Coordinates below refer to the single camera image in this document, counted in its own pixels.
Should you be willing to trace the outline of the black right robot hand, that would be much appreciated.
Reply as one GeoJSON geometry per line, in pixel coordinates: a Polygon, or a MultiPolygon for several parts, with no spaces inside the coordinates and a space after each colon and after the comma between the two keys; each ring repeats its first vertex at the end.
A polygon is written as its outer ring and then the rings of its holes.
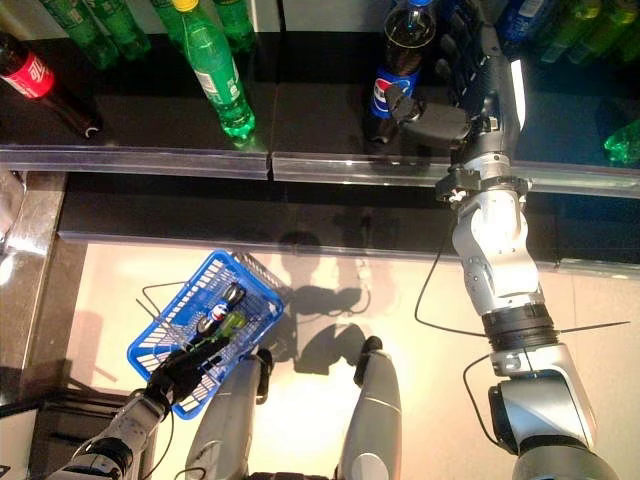
{"type": "Polygon", "coordinates": [[[449,1],[441,19],[434,70],[447,83],[449,102],[392,87],[385,94],[392,119],[423,145],[455,150],[458,163],[483,156],[511,163],[522,127],[514,81],[522,75],[513,71],[478,1],[449,1]]]}

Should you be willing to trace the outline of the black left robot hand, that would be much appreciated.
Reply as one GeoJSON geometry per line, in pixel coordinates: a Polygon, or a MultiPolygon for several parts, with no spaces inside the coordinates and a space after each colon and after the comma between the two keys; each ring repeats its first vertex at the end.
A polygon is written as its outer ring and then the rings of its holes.
{"type": "Polygon", "coordinates": [[[229,337],[220,337],[204,340],[189,351],[174,351],[154,370],[143,395],[165,409],[183,401],[204,374],[221,361],[220,352],[229,343],[229,337]]]}

